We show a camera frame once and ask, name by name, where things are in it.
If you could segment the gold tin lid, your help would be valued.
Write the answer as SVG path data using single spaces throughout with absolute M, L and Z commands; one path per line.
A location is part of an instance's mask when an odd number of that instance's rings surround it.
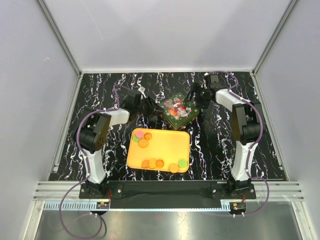
M 160 103 L 160 106 L 164 109 L 164 113 L 167 115 L 187 117 L 188 115 L 198 115 L 199 109 L 192 102 L 184 103 L 186 96 L 181 92 L 176 93 L 170 98 L 165 99 Z

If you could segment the green gold cookie tin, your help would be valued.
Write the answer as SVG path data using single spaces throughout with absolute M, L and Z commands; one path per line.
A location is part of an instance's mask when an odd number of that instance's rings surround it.
M 189 114 L 187 117 L 180 116 L 180 115 L 167 115 L 167 114 L 162 114 L 161 118 L 167 122 L 168 126 L 170 129 L 174 131 L 179 131 L 183 127 L 189 125 L 193 121 L 197 119 L 198 115 L 191 115 Z

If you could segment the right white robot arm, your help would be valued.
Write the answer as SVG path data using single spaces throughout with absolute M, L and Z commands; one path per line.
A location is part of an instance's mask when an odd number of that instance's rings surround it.
M 265 130 L 265 120 L 261 103 L 250 101 L 233 92 L 239 83 L 234 75 L 232 78 L 235 85 L 224 86 L 219 79 L 220 73 L 205 73 L 205 85 L 193 83 L 184 101 L 193 100 L 195 106 L 200 109 L 207 109 L 209 103 L 214 102 L 232 113 L 231 128 L 236 141 L 236 152 L 226 191 L 230 197 L 236 199 L 250 191 L 251 164 Z

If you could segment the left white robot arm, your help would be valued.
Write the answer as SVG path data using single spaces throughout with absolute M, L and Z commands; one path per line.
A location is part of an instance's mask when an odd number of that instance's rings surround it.
M 130 90 L 115 109 L 87 107 L 74 129 L 74 141 L 84 156 L 85 186 L 97 198 L 108 193 L 106 172 L 102 161 L 102 148 L 110 127 L 134 121 L 139 115 L 146 118 L 161 115 L 165 110 L 143 90 Z

